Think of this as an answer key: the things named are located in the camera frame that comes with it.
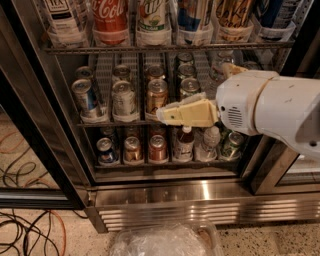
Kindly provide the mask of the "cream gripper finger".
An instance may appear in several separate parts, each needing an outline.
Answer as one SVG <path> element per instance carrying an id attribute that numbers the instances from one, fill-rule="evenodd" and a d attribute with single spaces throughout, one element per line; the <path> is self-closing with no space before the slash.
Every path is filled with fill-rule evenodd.
<path id="1" fill-rule="evenodd" d="M 245 71 L 247 71 L 247 68 L 241 67 L 241 66 L 237 66 L 237 65 L 232 64 L 232 63 L 225 62 L 225 63 L 222 64 L 222 72 L 223 72 L 223 75 L 224 75 L 225 79 L 229 79 L 233 75 L 237 75 L 237 74 L 245 72 Z"/>
<path id="2" fill-rule="evenodd" d="M 166 125 L 211 127 L 219 121 L 215 100 L 209 100 L 205 92 L 173 102 L 156 111 L 158 120 Z"/>

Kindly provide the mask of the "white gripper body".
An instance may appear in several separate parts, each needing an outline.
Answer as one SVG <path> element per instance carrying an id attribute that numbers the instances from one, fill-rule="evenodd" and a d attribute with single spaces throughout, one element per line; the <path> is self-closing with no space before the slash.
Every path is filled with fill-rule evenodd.
<path id="1" fill-rule="evenodd" d="M 249 70 L 233 75 L 219 85 L 216 102 L 224 126 L 249 136 L 257 135 L 256 103 L 267 83 L 278 77 L 274 71 Z"/>

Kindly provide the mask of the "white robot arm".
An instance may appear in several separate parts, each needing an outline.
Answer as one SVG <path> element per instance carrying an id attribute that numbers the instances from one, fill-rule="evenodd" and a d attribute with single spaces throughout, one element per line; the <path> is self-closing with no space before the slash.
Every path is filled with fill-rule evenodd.
<path id="1" fill-rule="evenodd" d="M 213 100 L 204 93 L 156 111 L 166 125 L 225 127 L 248 136 L 263 134 L 295 152 L 320 159 L 320 80 L 281 76 L 275 71 L 222 65 L 225 81 Z"/>

